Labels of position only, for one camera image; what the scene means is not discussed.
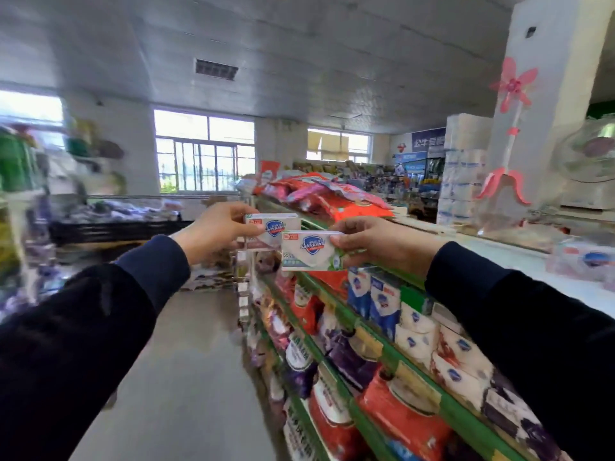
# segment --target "hand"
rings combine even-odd
[[[351,217],[329,228],[345,235],[331,236],[334,246],[350,252],[342,258],[344,267],[379,263],[427,276],[434,256],[447,242],[440,237],[377,217]]]
[[[171,237],[180,245],[190,265],[201,263],[220,249],[236,249],[240,236],[254,237],[265,232],[262,225],[243,223],[247,213],[258,213],[258,210],[242,202],[218,202]]]

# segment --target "ceiling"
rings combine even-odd
[[[493,113],[519,1],[0,0],[0,83],[403,133]]]

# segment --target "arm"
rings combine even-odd
[[[575,461],[610,449],[615,409],[615,320],[535,281],[425,232],[357,217],[332,227],[351,253],[344,265],[380,263],[426,277],[481,351],[508,377],[561,449]]]
[[[173,239],[157,236],[70,279],[48,300],[0,325],[0,440],[6,460],[67,460],[150,339],[189,263],[256,225],[218,204]]]

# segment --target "aisle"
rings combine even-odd
[[[229,292],[178,293],[71,461],[274,460]]]

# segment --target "navy blue cuff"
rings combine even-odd
[[[510,272],[451,241],[435,255],[427,272],[425,290],[463,323],[464,317],[471,315],[475,306]]]
[[[168,299],[190,278],[190,265],[181,247],[168,236],[157,235],[115,262],[132,275],[160,313]]]

